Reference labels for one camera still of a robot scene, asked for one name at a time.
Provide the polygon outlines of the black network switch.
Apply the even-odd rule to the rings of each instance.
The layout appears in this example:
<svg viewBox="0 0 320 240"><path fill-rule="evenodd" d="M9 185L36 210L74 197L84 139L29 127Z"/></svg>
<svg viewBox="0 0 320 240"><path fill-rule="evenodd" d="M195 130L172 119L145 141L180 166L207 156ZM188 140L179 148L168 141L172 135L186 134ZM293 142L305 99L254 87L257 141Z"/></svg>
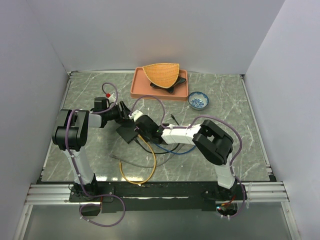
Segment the black network switch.
<svg viewBox="0 0 320 240"><path fill-rule="evenodd" d="M116 132L127 144L130 144L138 137L138 133L135 131L135 129L135 123L131 120L127 120L120 124L120 126L116 129Z"/></svg>

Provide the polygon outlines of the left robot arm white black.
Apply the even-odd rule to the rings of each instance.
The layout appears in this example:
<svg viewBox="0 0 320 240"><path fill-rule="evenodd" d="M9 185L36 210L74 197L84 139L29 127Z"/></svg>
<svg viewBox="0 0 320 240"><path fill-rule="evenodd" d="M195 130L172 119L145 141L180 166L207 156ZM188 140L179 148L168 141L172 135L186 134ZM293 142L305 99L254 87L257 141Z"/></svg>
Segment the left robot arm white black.
<svg viewBox="0 0 320 240"><path fill-rule="evenodd" d="M52 133L52 142L67 156L74 175L71 192L87 201L99 195L96 175L90 167L85 145L89 128L104 128L109 121L121 126L131 122L130 109L123 101L111 97L96 97L90 110L61 109Z"/></svg>

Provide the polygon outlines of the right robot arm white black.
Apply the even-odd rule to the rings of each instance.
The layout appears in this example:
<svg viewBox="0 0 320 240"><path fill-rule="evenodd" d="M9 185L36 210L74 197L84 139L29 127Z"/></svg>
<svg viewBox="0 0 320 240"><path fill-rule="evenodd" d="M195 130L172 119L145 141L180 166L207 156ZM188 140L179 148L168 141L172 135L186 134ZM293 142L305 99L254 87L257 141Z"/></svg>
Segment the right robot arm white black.
<svg viewBox="0 0 320 240"><path fill-rule="evenodd" d="M146 141L157 145L187 144L198 148L214 165L217 174L217 190L223 199L236 194L237 180L233 172L233 138L211 120L196 125L156 124L148 115L132 113L136 131Z"/></svg>

